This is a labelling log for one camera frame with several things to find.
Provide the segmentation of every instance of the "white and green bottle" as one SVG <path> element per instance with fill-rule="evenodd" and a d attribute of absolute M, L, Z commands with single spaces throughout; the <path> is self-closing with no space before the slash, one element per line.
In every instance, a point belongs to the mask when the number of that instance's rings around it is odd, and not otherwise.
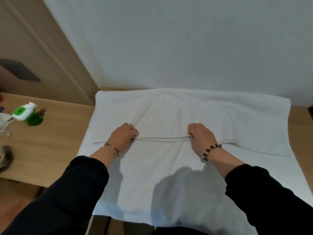
<path fill-rule="evenodd" d="M 13 118 L 18 121 L 24 121 L 34 112 L 34 109 L 37 107 L 36 104 L 29 102 L 26 105 L 18 107 L 12 114 Z"/>

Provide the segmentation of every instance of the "wooden door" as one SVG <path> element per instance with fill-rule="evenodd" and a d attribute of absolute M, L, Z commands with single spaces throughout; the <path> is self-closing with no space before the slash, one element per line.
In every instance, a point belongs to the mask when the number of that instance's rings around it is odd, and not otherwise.
<path fill-rule="evenodd" d="M 0 66 L 4 92 L 94 105 L 98 88 L 42 0 L 0 0 L 0 59 L 21 62 L 41 80 Z"/>

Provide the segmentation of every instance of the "hand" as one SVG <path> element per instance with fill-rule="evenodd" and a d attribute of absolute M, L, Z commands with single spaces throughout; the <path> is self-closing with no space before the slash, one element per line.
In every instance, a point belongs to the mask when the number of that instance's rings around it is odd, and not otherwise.
<path fill-rule="evenodd" d="M 107 143 L 122 153 L 128 148 L 131 139 L 137 134 L 138 130 L 135 129 L 132 124 L 124 123 L 112 132 L 111 136 L 107 140 Z"/>
<path fill-rule="evenodd" d="M 211 145 L 217 144 L 213 132 L 207 129 L 203 124 L 193 123 L 188 125 L 188 134 L 190 135 L 191 146 L 198 155 L 203 155 L 205 150 Z"/>

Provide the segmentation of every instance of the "brown and white bead bracelet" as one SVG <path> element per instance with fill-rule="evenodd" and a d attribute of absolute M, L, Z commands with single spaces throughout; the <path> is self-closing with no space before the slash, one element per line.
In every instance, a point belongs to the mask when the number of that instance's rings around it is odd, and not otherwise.
<path fill-rule="evenodd" d="M 210 148 L 207 149 L 206 152 L 203 154 L 203 160 L 208 161 L 208 159 L 207 159 L 208 153 L 209 153 L 212 149 L 214 149 L 214 148 L 221 148 L 221 147 L 222 147 L 221 144 L 214 144 L 214 145 L 210 146 Z"/>

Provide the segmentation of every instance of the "person's left hand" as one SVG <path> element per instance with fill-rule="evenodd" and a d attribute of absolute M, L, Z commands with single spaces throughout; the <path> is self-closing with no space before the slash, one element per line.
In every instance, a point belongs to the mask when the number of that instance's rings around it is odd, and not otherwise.
<path fill-rule="evenodd" d="M 128 148 L 131 139 L 136 137 L 137 134 L 138 130 L 132 124 L 124 123 L 112 132 L 107 143 L 122 153 Z"/>

